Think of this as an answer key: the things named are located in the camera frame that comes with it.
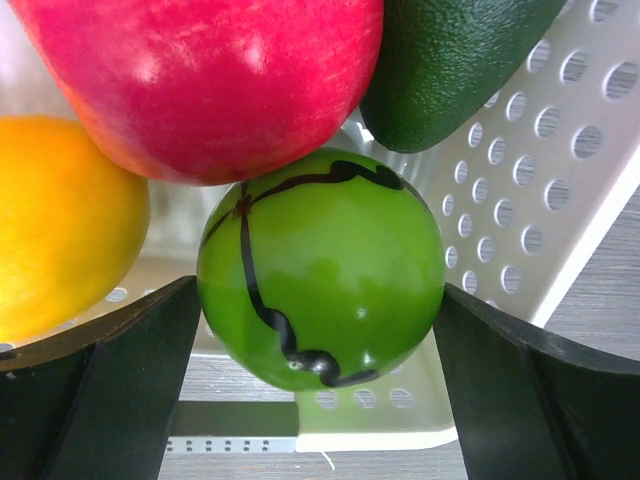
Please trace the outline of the green striped ball fruit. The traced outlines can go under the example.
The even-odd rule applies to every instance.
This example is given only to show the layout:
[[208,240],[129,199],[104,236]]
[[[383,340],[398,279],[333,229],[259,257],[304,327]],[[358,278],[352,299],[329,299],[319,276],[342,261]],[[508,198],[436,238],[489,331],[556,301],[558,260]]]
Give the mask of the green striped ball fruit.
[[439,227],[414,188],[336,148],[234,185],[197,262],[213,334],[257,378],[295,392],[398,367],[428,334],[445,273]]

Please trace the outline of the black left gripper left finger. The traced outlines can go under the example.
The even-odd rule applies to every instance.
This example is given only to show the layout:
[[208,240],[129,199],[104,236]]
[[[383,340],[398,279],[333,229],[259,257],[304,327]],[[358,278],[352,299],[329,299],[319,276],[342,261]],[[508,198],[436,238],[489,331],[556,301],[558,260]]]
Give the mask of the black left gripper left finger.
[[199,317],[185,276],[2,352],[2,478],[157,478]]

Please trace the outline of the dark green avocado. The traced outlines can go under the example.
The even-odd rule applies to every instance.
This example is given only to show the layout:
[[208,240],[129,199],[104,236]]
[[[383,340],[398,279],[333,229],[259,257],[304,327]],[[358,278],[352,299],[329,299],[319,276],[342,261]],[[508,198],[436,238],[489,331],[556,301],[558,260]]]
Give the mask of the dark green avocado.
[[376,69],[360,103],[386,149],[443,141],[516,72],[564,4],[554,0],[387,1]]

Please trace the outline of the yellow lemon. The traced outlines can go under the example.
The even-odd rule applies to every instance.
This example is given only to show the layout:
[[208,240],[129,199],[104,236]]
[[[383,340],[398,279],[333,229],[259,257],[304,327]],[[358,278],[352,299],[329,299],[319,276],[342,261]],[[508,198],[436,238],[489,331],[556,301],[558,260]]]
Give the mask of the yellow lemon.
[[80,123],[1,119],[1,340],[17,344],[107,296],[139,255],[149,186]]

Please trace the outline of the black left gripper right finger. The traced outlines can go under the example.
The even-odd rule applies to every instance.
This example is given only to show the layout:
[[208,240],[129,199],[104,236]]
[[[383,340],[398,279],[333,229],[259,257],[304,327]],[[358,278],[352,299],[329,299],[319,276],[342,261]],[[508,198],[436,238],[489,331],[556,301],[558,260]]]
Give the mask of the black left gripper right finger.
[[469,478],[638,478],[638,361],[451,284],[434,332]]

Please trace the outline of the red apple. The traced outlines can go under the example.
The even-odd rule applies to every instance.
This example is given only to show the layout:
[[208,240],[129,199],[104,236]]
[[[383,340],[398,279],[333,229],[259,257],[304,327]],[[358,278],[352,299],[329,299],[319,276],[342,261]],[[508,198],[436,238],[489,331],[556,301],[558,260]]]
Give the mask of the red apple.
[[15,1],[97,146],[153,179],[244,180],[325,144],[363,97],[379,1]]

